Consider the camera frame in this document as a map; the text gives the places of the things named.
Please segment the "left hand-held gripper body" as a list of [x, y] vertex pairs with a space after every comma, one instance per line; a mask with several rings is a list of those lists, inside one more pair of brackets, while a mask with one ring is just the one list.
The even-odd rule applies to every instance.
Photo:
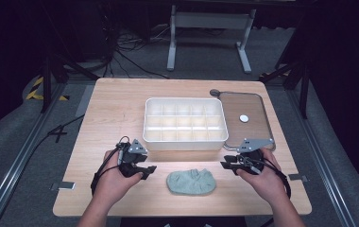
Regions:
[[131, 177], [136, 173], [141, 173], [138, 170], [140, 166], [137, 166], [138, 163], [135, 162], [138, 154], [147, 156], [147, 150], [137, 139], [134, 139], [132, 143], [125, 143], [119, 151], [118, 166], [125, 177]]

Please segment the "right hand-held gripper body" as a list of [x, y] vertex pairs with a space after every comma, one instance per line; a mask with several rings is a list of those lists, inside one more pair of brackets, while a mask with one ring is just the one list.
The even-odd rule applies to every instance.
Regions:
[[273, 145], [272, 138], [247, 139], [245, 138], [238, 147], [236, 160], [241, 168], [252, 175], [259, 175], [264, 168], [264, 155], [261, 148]]

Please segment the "person's left hand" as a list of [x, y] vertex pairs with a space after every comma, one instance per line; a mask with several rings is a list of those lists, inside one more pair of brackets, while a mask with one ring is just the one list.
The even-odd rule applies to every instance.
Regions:
[[106, 165], [102, 168], [102, 175], [96, 185], [93, 198], [100, 204], [109, 207], [120, 201], [126, 193], [139, 181], [143, 174], [136, 173], [131, 177], [125, 177], [117, 165], [118, 152], [109, 150], [105, 153]]

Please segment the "grey-green sock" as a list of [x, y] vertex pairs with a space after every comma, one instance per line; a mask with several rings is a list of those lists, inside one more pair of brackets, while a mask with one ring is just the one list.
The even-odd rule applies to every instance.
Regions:
[[170, 192], [179, 195], [201, 196], [216, 188], [213, 174], [207, 169], [189, 169], [171, 172], [166, 178]]

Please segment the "silver tape strip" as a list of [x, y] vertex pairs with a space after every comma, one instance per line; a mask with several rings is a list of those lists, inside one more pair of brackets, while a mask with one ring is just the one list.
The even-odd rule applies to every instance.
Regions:
[[305, 175], [300, 174], [289, 174], [288, 175], [290, 181], [302, 181], [304, 183], [309, 182], [309, 179]]
[[76, 184], [73, 182], [59, 182], [59, 183], [53, 183], [50, 186], [50, 189], [52, 191], [59, 191], [59, 190], [73, 190], [75, 188]]

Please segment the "grey metal table frame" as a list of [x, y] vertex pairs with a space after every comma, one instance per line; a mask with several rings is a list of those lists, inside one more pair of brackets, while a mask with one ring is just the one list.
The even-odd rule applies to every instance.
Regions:
[[183, 12], [177, 11], [177, 7], [171, 7], [170, 15], [170, 45], [168, 50], [167, 65], [168, 71], [175, 69], [176, 62], [176, 30], [180, 28], [217, 28], [236, 29], [244, 32], [240, 42], [235, 44], [240, 62], [246, 74], [251, 73], [251, 66], [248, 61], [246, 45], [252, 25], [255, 19], [256, 10], [252, 9], [247, 14], [228, 14], [210, 12]]

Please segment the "aluminium floor rail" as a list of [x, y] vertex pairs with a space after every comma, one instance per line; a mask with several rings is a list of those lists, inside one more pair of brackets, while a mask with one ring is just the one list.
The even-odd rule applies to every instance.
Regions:
[[307, 136], [308, 143], [312, 150], [313, 160], [316, 165], [320, 178], [326, 188], [327, 194], [333, 204], [334, 210], [341, 222], [342, 227], [356, 227], [356, 223], [351, 215], [348, 205], [345, 203], [344, 197], [336, 182], [330, 165], [327, 162], [323, 150], [313, 132], [310, 122], [305, 119], [299, 110], [299, 100], [297, 95], [292, 91], [286, 91], [290, 104], [297, 115], [297, 120], [301, 124], [304, 134]]
[[65, 90], [65, 87], [65, 83], [58, 83], [55, 85], [55, 89], [51, 93], [51, 99], [48, 102], [48, 107], [44, 112], [38, 114], [38, 117], [28, 137], [20, 148], [16, 158], [14, 159], [12, 165], [10, 166], [9, 170], [3, 178], [3, 181], [0, 184], [0, 218], [3, 216], [4, 211], [7, 208], [13, 195], [13, 192], [23, 172], [25, 171], [26, 165], [34, 153], [36, 143], [40, 138], [41, 131], [46, 124], [46, 120], [51, 114], [54, 106], [57, 104], [60, 96]]

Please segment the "person's right hand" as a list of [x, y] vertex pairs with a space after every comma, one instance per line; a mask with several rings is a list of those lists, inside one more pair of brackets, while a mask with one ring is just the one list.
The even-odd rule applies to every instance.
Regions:
[[269, 167], [266, 166], [260, 175], [252, 175], [242, 169], [238, 169], [237, 174], [249, 183], [272, 208], [284, 208], [289, 202], [282, 180]]

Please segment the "white divided storage box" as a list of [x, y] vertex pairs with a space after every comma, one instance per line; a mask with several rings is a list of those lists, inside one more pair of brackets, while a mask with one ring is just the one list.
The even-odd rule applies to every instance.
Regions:
[[151, 97], [145, 102], [143, 138], [153, 151], [220, 150], [229, 138], [222, 102]]

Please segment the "black metal stand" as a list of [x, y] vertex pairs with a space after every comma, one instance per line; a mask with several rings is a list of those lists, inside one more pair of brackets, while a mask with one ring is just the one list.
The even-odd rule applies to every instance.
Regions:
[[285, 90], [294, 90], [300, 84], [299, 90], [299, 111], [301, 116], [307, 118], [307, 97], [309, 89], [309, 72], [307, 64], [304, 61], [293, 62], [280, 67], [272, 73], [263, 73], [259, 76], [259, 81], [267, 83], [272, 79], [287, 73], [286, 79], [282, 83]]
[[42, 113], [45, 113], [52, 103], [52, 78], [55, 78], [57, 84], [63, 84], [68, 81], [68, 74], [64, 69], [64, 65], [70, 66], [72, 69], [78, 71], [86, 78], [91, 80], [98, 80], [98, 76], [91, 73], [89, 70], [80, 66], [74, 61], [70, 61], [60, 54], [50, 52], [46, 55], [43, 64], [43, 107]]

